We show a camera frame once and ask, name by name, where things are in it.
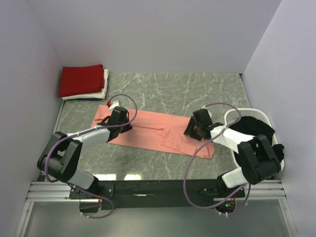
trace pink cloth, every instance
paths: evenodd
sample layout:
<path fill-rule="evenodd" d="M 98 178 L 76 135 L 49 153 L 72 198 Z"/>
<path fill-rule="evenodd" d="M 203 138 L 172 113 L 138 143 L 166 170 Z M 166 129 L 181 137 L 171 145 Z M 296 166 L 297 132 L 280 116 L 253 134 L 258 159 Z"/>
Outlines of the pink cloth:
<path fill-rule="evenodd" d="M 128 109 L 128 111 L 129 118 L 134 117 L 135 110 Z M 111 112 L 108 106 L 100 105 L 91 127 L 109 115 Z M 109 143 L 159 152 L 193 155 L 196 149 L 204 144 L 204 140 L 198 141 L 183 134 L 189 120 L 188 117 L 139 110 L 136 119 L 132 122 L 133 128 L 120 134 Z M 211 158 L 213 154 L 214 147 L 210 143 L 203 147 L 197 156 Z"/>

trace gray marble surface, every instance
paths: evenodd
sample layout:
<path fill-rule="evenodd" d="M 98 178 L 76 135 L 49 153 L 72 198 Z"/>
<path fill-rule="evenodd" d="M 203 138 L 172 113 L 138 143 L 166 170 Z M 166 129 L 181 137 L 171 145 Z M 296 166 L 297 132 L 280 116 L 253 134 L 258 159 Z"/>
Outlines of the gray marble surface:
<path fill-rule="evenodd" d="M 201 106 L 226 102 L 239 108 L 249 108 L 238 74 L 169 73 L 110 74 L 107 98 L 117 93 L 133 97 L 138 108 L 179 116 L 191 116 Z M 133 108 L 124 97 L 121 105 Z M 97 108 L 104 101 L 66 101 L 58 130 L 70 133 L 91 126 Z M 213 121 L 223 122 L 230 108 L 209 107 Z M 188 178 L 216 178 L 235 168 L 229 149 L 214 144 L 212 159 L 195 158 Z M 79 167 L 97 175 L 100 180 L 163 180 L 182 179 L 190 156 L 148 151 L 111 144 L 98 144 L 81 154 Z"/>

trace cable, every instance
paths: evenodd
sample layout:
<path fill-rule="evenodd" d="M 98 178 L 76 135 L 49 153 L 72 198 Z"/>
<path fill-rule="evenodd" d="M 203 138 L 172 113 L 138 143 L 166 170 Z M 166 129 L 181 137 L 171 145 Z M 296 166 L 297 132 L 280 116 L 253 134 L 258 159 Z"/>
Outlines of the cable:
<path fill-rule="evenodd" d="M 212 137 L 210 140 L 208 140 L 205 144 L 203 144 L 202 146 L 200 146 L 200 147 L 194 152 L 194 154 L 192 155 L 191 160 L 190 160 L 190 162 L 189 162 L 189 165 L 188 165 L 188 167 L 187 167 L 187 170 L 186 170 L 186 172 L 185 172 L 185 175 L 184 175 L 184 178 L 183 178 L 183 193 L 184 193 L 184 196 L 186 197 L 186 200 L 188 201 L 189 204 L 191 204 L 192 206 L 194 206 L 194 207 L 196 207 L 196 208 L 198 208 L 198 209 L 204 209 L 204 210 L 205 210 L 205 209 L 212 209 L 212 208 L 215 208 L 215 207 L 217 207 L 217 206 L 223 204 L 224 202 L 226 202 L 229 198 L 231 198 L 233 195 L 235 195 L 239 190 L 241 190 L 241 189 L 245 186 L 245 185 L 239 186 L 236 190 L 234 190 L 231 194 L 229 194 L 225 199 L 223 199 L 222 201 L 218 202 L 217 204 L 210 205 L 210 206 L 198 206 L 198 205 L 194 204 L 194 203 L 190 200 L 190 198 L 189 198 L 189 196 L 188 196 L 187 185 L 186 185 L 186 184 L 187 184 L 187 176 L 188 176 L 188 173 L 189 173 L 190 166 L 191 166 L 191 164 L 192 164 L 192 162 L 193 162 L 195 156 L 197 155 L 197 153 L 198 153 L 203 147 L 205 147 L 207 144 L 209 144 L 210 142 L 214 141 L 216 138 L 218 138 L 219 136 L 221 136 L 229 126 L 231 126 L 231 125 L 233 125 L 233 124 L 239 122 L 240 119 L 241 119 L 241 113 L 240 113 L 240 111 L 239 111 L 235 106 L 233 106 L 233 105 L 230 105 L 230 104 L 227 104 L 227 103 L 221 103 L 221 102 L 219 102 L 219 103 L 213 103 L 213 104 L 205 105 L 205 107 L 212 106 L 212 105 L 227 105 L 227 106 L 229 106 L 229 107 L 235 109 L 235 110 L 238 112 L 239 117 L 238 117 L 238 119 L 236 119 L 235 121 L 233 121 L 233 122 L 227 124 L 226 127 L 223 128 L 223 130 L 222 130 L 219 134 L 217 134 L 216 136 Z M 250 188 L 248 189 L 248 195 L 246 196 L 246 199 L 245 199 L 245 202 L 244 202 L 244 203 L 247 202 L 247 199 L 248 199 L 248 197 L 249 197 L 249 192 L 250 192 Z"/>
<path fill-rule="evenodd" d="M 44 166 L 44 174 L 45 174 L 45 178 L 48 180 L 48 182 L 54 183 L 54 182 L 57 182 L 57 181 L 58 181 L 57 179 L 52 180 L 52 179 L 50 179 L 50 177 L 48 176 L 48 164 L 49 164 L 49 160 L 50 160 L 51 155 L 53 154 L 53 152 L 55 151 L 55 149 L 58 147 L 59 144 L 61 144 L 62 142 L 66 141 L 67 139 L 74 138 L 74 137 L 81 136 L 81 135 L 85 135 L 85 134 L 88 134 L 88 133 L 93 132 L 93 131 L 95 131 L 95 130 L 107 129 L 107 128 L 114 128 L 114 127 L 123 127 L 123 126 L 129 125 L 131 122 L 134 121 L 134 119 L 135 119 L 136 116 L 137 116 L 137 104 L 136 104 L 136 102 L 133 100 L 132 97 L 130 97 L 129 95 L 126 95 L 126 94 L 122 94 L 122 93 L 121 93 L 121 94 L 116 94 L 116 95 L 112 96 L 112 97 L 109 99 L 109 101 L 111 101 L 113 98 L 115 98 L 115 97 L 117 97 L 117 96 L 121 96 L 121 95 L 122 95 L 122 96 L 126 96 L 127 98 L 129 98 L 129 99 L 133 102 L 133 104 L 134 104 L 134 106 L 135 106 L 135 115 L 134 115 L 134 117 L 133 117 L 129 122 L 127 122 L 127 123 L 123 123 L 123 124 L 119 124 L 119 125 L 108 125 L 108 126 L 93 127 L 93 128 L 88 129 L 88 130 L 86 130 L 86 131 L 79 132 L 79 133 L 75 133 L 75 134 L 73 134 L 73 135 L 71 135 L 71 136 L 67 136 L 67 137 L 64 137 L 64 138 L 60 139 L 54 146 L 52 146 L 52 148 L 50 149 L 50 151 L 48 152 L 47 157 L 46 157 L 45 166 Z M 79 186 L 76 186 L 76 187 L 77 187 L 81 192 L 83 192 L 83 193 L 85 193 L 85 194 L 87 194 L 87 195 L 91 195 L 91 196 L 94 196 L 94 197 L 96 197 L 96 198 L 101 198 L 101 199 L 103 199 L 103 200 L 105 200 L 105 201 L 108 201 L 108 202 L 111 204 L 111 206 L 112 206 L 111 211 L 110 211 L 108 214 L 104 215 L 104 216 L 88 216 L 87 214 L 83 214 L 84 216 L 86 216 L 86 217 L 88 217 L 88 218 L 92 218 L 92 219 L 101 219 L 101 218 L 104 218 L 104 217 L 107 217 L 107 216 L 111 215 L 111 213 L 114 211 L 114 208 L 115 208 L 115 207 L 114 207 L 114 203 L 113 203 L 111 200 L 109 200 L 108 198 L 103 197 L 103 196 L 100 196 L 100 195 L 96 195 L 96 194 L 93 194 L 93 193 L 90 193 L 90 192 L 84 190 L 83 188 L 81 188 L 81 187 L 79 187 Z"/>

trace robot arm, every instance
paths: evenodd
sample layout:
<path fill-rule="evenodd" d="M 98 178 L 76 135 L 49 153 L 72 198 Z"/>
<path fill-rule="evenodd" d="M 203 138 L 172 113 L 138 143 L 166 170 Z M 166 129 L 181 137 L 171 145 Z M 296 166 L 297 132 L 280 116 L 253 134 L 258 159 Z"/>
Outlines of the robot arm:
<path fill-rule="evenodd" d="M 127 109 L 115 106 L 114 108 L 110 107 L 110 111 L 112 111 L 111 116 L 104 118 L 102 122 L 98 123 L 94 127 L 95 131 L 87 134 L 85 134 L 85 130 L 78 132 L 77 134 L 83 135 L 67 139 L 57 146 L 49 161 L 48 174 L 50 176 L 53 176 L 61 182 L 69 182 L 93 193 L 97 193 L 98 179 L 92 174 L 77 168 L 80 155 L 87 148 L 99 143 L 109 142 L 115 139 L 120 133 L 132 129 L 130 124 L 122 127 L 100 129 L 100 127 L 120 125 L 129 121 Z M 74 135 L 74 133 L 65 134 L 55 132 L 51 136 L 38 160 L 38 169 L 44 171 L 46 158 L 51 148 L 59 140 L 71 135 Z"/>
<path fill-rule="evenodd" d="M 218 181 L 227 188 L 246 183 L 258 184 L 281 172 L 284 167 L 284 160 L 278 160 L 266 136 L 246 135 L 226 128 L 221 123 L 213 123 L 207 109 L 193 112 L 184 134 L 197 140 L 210 140 L 220 134 L 212 142 L 239 154 L 240 167 L 218 177 Z"/>

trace white wall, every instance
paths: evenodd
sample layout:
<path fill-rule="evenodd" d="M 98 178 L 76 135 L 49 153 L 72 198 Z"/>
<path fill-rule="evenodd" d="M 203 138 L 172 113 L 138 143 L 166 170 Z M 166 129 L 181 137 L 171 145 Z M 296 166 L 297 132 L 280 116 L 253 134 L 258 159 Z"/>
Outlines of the white wall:
<path fill-rule="evenodd" d="M 0 236 L 13 235 L 61 101 L 61 63 L 25 0 L 0 2 Z"/>
<path fill-rule="evenodd" d="M 283 0 L 242 77 L 285 146 L 282 182 L 302 237 L 316 235 L 315 10 L 315 0 Z"/>
<path fill-rule="evenodd" d="M 63 65 L 242 73 L 280 0 L 28 0 Z"/>

